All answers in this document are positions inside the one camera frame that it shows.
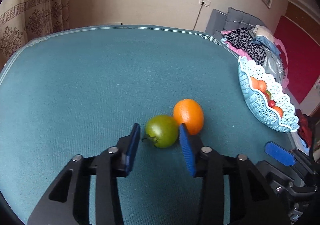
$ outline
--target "clothing pile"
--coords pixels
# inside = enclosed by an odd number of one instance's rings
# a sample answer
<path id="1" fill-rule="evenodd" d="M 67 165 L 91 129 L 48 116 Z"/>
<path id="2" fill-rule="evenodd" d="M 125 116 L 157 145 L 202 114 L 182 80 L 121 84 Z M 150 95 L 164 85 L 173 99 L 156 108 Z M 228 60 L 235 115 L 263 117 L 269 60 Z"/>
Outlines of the clothing pile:
<path id="1" fill-rule="evenodd" d="M 253 28 L 243 27 L 233 31 L 222 31 L 221 41 L 232 51 L 240 56 L 246 56 L 248 60 L 254 60 L 257 65 L 264 67 L 265 72 L 272 74 L 283 89 L 287 87 L 289 80 L 288 68 L 284 69 L 280 58 L 280 50 L 276 44 L 281 46 L 286 55 L 284 45 L 279 39 L 273 37 L 271 31 L 264 26 Z"/>
<path id="2" fill-rule="evenodd" d="M 296 110 L 296 115 L 299 118 L 298 135 L 305 142 L 306 147 L 310 148 L 312 145 L 312 130 L 309 128 L 308 116 L 302 114 L 300 109 Z"/>

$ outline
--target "wall outlet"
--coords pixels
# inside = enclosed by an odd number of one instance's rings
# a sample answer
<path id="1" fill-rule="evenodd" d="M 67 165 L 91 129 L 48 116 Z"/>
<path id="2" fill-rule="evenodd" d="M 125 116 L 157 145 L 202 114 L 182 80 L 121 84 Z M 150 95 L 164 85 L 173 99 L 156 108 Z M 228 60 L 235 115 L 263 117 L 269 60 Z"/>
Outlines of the wall outlet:
<path id="1" fill-rule="evenodd" d="M 209 0 L 199 0 L 199 4 L 200 5 L 202 5 L 202 3 L 201 3 L 202 1 L 204 2 L 204 6 L 210 7 L 211 1 L 209 1 Z"/>

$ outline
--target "orange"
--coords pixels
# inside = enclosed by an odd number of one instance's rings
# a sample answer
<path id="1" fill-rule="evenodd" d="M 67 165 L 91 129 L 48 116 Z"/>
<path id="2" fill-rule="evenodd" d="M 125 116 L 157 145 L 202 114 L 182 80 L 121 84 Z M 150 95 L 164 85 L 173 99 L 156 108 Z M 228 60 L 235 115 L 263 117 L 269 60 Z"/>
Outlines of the orange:
<path id="1" fill-rule="evenodd" d="M 267 84 L 265 83 L 265 81 L 263 81 L 263 80 L 258 80 L 258 84 L 259 84 L 258 90 L 260 90 L 260 91 L 262 91 L 262 92 L 266 92 L 266 90 L 267 90 Z"/>
<path id="2" fill-rule="evenodd" d="M 283 116 L 283 111 L 282 111 L 282 109 L 280 108 L 280 107 L 278 107 L 278 106 L 273 106 L 272 107 L 275 111 L 277 111 L 278 113 L 279 113 L 279 115 L 280 115 L 280 118 L 282 118 L 282 116 Z"/>
<path id="3" fill-rule="evenodd" d="M 253 77 L 250 77 L 250 78 L 251 78 L 252 88 L 258 90 L 259 89 L 259 83 L 258 83 L 257 79 L 253 78 Z"/>
<path id="4" fill-rule="evenodd" d="M 203 127 L 202 108 L 193 99 L 180 100 L 174 106 L 173 118 L 179 125 L 185 123 L 190 135 L 198 134 Z"/>

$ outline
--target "table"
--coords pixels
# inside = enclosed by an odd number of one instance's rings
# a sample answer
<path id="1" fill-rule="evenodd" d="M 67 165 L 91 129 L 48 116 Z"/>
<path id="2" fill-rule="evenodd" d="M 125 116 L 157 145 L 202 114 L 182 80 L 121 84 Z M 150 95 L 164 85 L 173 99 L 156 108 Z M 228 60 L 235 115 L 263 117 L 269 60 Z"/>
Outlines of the table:
<path id="1" fill-rule="evenodd" d="M 202 106 L 202 140 L 220 154 L 243 153 L 256 163 L 267 159 L 267 141 L 291 146 L 287 134 L 249 111 L 237 56 L 212 36 L 159 26 L 93 26 L 32 40 L 0 76 L 1 192 L 26 223 L 73 155 L 101 153 L 135 122 L 143 132 L 148 119 L 172 114 L 185 98 Z M 178 143 L 168 149 L 140 143 L 132 173 L 119 179 L 124 223 L 196 224 L 200 188 Z M 91 189 L 95 224 L 94 181 Z"/>

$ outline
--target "blue gripper part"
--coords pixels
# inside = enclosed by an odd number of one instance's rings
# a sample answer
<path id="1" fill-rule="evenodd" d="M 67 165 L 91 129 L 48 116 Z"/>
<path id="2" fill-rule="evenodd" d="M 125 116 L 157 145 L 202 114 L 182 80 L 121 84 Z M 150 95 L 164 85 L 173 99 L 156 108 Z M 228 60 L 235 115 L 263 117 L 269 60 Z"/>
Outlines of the blue gripper part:
<path id="1" fill-rule="evenodd" d="M 183 125 L 180 125 L 179 131 L 179 141 L 184 160 L 186 161 L 188 171 L 192 176 L 194 176 L 196 174 L 196 158 L 192 152 L 191 145 L 188 140 L 188 131 Z"/>
<path id="2" fill-rule="evenodd" d="M 132 130 L 132 137 L 129 145 L 129 150 L 126 154 L 126 161 L 125 161 L 125 171 L 129 174 L 132 171 L 134 159 L 138 150 L 138 145 L 140 141 L 140 126 L 135 124 Z"/>
<path id="3" fill-rule="evenodd" d="M 264 152 L 285 166 L 291 166 L 296 163 L 294 156 L 290 152 L 272 141 L 266 143 Z"/>

